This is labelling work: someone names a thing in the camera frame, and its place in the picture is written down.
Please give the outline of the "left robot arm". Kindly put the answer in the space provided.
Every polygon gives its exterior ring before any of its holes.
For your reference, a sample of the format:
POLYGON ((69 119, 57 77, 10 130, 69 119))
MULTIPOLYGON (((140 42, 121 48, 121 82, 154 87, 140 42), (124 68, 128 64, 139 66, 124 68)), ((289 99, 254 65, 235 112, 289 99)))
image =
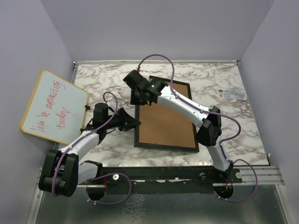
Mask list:
POLYGON ((109 129, 126 132, 140 124, 123 108, 112 109, 106 103, 97 103, 93 118, 82 129, 81 135, 68 146, 46 154, 38 188, 55 196, 70 197, 79 183, 86 180, 100 183, 103 180, 103 172, 99 170, 102 164, 89 161, 85 167, 79 161, 104 140, 109 129))

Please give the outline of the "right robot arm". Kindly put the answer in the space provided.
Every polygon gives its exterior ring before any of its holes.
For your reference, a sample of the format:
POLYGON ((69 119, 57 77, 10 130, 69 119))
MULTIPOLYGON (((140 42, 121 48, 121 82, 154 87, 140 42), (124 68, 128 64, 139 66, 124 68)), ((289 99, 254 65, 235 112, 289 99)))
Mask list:
POLYGON ((219 182, 231 178, 233 163, 226 158, 221 149, 221 115, 217 107, 211 110, 199 105, 173 89, 173 82, 165 82, 160 78, 148 81, 140 76, 124 78, 123 81, 131 89, 132 105, 159 104, 167 106, 188 118, 199 130, 195 135, 197 142, 204 145, 212 157, 214 176, 219 182))

